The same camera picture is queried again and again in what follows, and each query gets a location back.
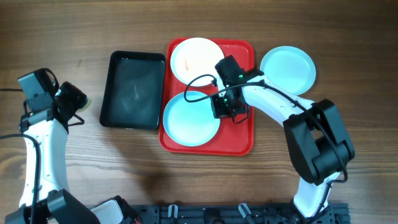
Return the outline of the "green yellow sponge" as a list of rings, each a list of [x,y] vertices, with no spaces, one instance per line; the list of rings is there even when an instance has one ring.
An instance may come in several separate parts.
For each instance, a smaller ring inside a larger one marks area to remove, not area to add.
[[[81,113],[82,111],[86,110],[91,105],[92,100],[87,98],[81,108],[79,108],[76,112]]]

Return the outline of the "light blue plate front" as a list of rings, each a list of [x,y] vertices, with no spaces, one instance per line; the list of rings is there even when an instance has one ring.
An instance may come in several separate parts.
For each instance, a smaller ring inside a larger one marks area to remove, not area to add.
[[[181,92],[165,106],[163,127],[176,143],[194,147],[209,142],[218,132],[221,120],[213,116],[211,100],[199,91]]]

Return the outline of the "light blue plate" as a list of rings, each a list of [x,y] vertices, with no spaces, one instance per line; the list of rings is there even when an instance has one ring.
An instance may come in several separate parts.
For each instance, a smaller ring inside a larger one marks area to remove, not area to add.
[[[317,79],[312,58],[293,46],[268,51],[261,60],[260,70],[277,86],[294,95],[309,91]]]
[[[194,147],[209,142],[218,132],[221,120],[213,116],[211,100],[199,91],[181,92],[165,106],[163,127],[176,143]]]

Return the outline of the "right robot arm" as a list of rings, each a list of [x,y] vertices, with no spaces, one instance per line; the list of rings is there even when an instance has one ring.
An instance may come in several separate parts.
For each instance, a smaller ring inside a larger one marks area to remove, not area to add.
[[[354,146],[335,104],[318,103],[295,96],[272,83],[256,69],[245,71],[230,55],[216,65],[212,83],[218,92],[211,96],[216,118],[235,119],[255,107],[284,129],[290,160],[300,176],[294,196],[295,208],[307,221],[326,210],[335,183],[348,180],[346,166]]]

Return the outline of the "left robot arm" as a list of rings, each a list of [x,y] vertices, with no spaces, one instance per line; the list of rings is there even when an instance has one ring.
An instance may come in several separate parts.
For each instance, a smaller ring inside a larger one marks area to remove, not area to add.
[[[25,94],[19,133],[26,144],[25,186],[19,209],[6,223],[98,223],[96,215],[68,189],[65,151],[72,118],[88,105],[69,82],[60,84],[49,68],[19,77]]]

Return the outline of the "red plastic tray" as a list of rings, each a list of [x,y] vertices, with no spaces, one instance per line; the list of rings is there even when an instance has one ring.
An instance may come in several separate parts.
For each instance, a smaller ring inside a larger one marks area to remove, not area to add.
[[[169,43],[167,49],[167,65],[162,99],[162,112],[166,104],[177,94],[183,93],[186,84],[180,82],[173,74],[170,67],[171,54],[178,44],[188,37],[176,38]],[[210,39],[216,43],[225,56],[233,55],[239,66],[245,70],[254,68],[254,49],[244,40]],[[200,91],[207,95],[218,91],[215,86],[190,87],[188,90]],[[233,123],[231,118],[221,118],[220,127],[215,136],[201,146],[183,146],[170,138],[166,133],[162,121],[159,124],[159,143],[169,152],[212,154],[219,156],[243,156],[254,145],[254,108],[251,107],[249,117],[240,124]]]

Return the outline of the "black rectangular tray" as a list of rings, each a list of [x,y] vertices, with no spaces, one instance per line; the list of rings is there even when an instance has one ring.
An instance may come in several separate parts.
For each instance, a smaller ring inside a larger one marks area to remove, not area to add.
[[[110,56],[99,122],[104,127],[156,130],[160,123],[166,58],[117,50]]]

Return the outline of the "white round plate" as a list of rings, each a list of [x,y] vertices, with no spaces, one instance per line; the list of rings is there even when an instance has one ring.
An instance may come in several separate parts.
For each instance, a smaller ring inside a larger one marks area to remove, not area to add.
[[[173,49],[170,67],[174,76],[188,85],[200,75],[213,75],[218,78],[215,65],[224,59],[221,48],[211,41],[194,37],[182,41]]]

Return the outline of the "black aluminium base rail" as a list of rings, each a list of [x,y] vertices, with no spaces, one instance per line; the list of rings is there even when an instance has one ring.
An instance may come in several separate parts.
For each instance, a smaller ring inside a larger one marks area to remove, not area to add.
[[[204,223],[256,223],[256,224],[350,224],[348,204],[329,203],[315,218],[305,218],[292,203],[266,203],[264,205],[221,206],[169,206],[134,205],[139,223],[204,224]]]

